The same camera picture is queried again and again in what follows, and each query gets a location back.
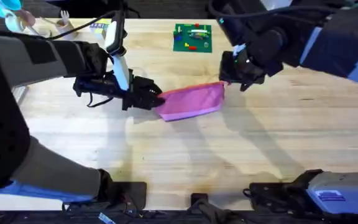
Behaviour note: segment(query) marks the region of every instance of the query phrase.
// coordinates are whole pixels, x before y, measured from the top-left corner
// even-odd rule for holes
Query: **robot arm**
[[[358,6],[347,1],[299,0],[292,1],[291,7],[304,5],[314,10],[277,9],[269,14],[259,0],[210,4],[231,44],[243,44],[238,52],[223,53],[219,78],[241,83],[245,91],[254,83],[262,84],[265,75],[280,72],[286,63],[358,82]],[[240,15],[260,12],[266,13]]]
[[[113,47],[123,49],[121,26]],[[11,88],[51,78],[75,78],[78,96],[94,93],[122,99],[122,109],[150,110],[164,101],[153,80],[135,77],[124,63],[124,52],[101,49],[87,42],[53,41],[0,32],[0,194],[54,198],[62,202],[98,202],[112,209],[145,206],[145,183],[113,182],[104,170],[81,166],[33,138]],[[112,60],[113,71],[107,72]],[[117,76],[125,73],[126,82]]]

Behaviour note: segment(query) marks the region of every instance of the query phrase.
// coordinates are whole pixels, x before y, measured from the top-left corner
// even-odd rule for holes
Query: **black clamp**
[[[134,77],[132,70],[129,71],[133,79],[129,91],[126,92],[125,97],[122,99],[122,110],[126,111],[131,107],[151,110],[165,103],[165,99],[158,97],[162,93],[162,90],[153,80],[144,77]]]

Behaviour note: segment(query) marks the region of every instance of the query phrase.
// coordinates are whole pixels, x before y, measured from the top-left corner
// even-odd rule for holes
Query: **plastic utensil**
[[[60,15],[62,16],[62,19],[65,22],[65,24],[67,24],[68,20],[70,19],[70,14],[68,13],[68,11],[62,10],[60,11]]]
[[[224,99],[224,82],[194,85],[159,95],[165,103],[155,111],[164,121],[174,121],[217,111]]]

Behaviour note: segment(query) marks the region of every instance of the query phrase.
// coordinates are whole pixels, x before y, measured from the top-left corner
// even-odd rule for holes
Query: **fork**
[[[70,18],[68,11],[62,10],[62,11],[60,11],[60,15],[62,16],[62,19],[65,22],[65,24],[67,24],[68,20]]]

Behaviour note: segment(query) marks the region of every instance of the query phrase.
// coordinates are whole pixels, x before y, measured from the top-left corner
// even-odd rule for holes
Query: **white plastic cup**
[[[70,21],[65,23],[65,21],[63,19],[59,19],[56,22],[55,27],[56,27],[57,31],[59,31],[60,34],[74,29],[73,24],[71,24]],[[77,35],[78,35],[78,32],[76,31],[76,32],[72,32],[71,34],[67,34],[66,36],[64,36],[62,38],[65,39],[65,40],[73,40],[73,39],[75,39],[75,37]]]

